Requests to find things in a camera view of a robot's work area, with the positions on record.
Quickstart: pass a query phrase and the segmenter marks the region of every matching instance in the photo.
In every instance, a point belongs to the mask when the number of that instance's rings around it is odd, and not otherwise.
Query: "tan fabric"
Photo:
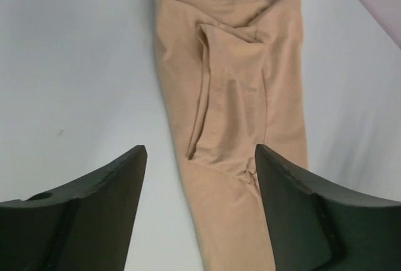
[[[159,78],[207,271],[274,270],[255,174],[306,167],[301,0],[157,0]]]

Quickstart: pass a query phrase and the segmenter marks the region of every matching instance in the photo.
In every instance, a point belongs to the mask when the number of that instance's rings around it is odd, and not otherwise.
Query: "white table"
[[[401,51],[357,0],[304,0],[313,172],[401,199]],[[200,271],[152,48],[153,0],[0,0],[0,201],[136,144],[148,164],[126,270]]]

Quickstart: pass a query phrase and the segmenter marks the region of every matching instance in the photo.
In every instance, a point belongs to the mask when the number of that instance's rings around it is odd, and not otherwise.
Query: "beige towel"
[[[301,0],[156,1],[159,78],[205,270],[274,270],[254,151],[307,166]]]

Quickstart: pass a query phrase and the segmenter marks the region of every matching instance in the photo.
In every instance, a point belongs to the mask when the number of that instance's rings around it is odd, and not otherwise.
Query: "black plastic part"
[[[122,271],[146,161],[137,146],[58,188],[0,203],[0,270]]]
[[[401,270],[401,203],[344,188],[256,148],[277,271]]]

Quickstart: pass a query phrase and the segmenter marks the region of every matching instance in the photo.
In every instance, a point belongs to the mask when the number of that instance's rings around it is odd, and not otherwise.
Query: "brown cloth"
[[[159,78],[205,270],[274,270],[256,144],[307,166],[301,0],[156,0]]]

